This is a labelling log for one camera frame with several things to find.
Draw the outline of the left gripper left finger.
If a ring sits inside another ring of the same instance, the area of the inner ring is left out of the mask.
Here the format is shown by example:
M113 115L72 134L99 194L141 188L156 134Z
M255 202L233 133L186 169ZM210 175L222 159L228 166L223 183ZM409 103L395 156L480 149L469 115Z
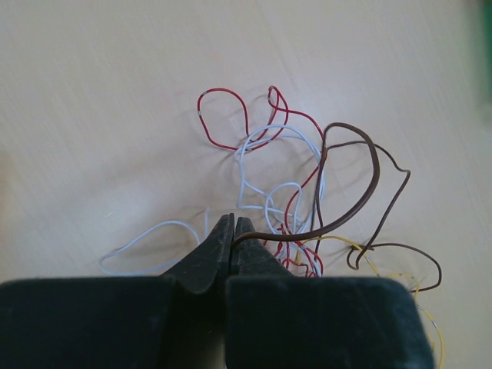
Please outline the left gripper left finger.
M234 215L167 276L35 278L1 285L3 368L158 368L175 295L210 291L227 267Z

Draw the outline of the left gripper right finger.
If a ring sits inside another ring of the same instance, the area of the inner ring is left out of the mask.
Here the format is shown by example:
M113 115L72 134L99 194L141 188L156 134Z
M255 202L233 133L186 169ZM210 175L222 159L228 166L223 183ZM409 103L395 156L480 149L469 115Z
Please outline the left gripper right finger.
M228 228L224 284L225 363L229 368L432 368L417 307L388 278L301 278L262 244Z

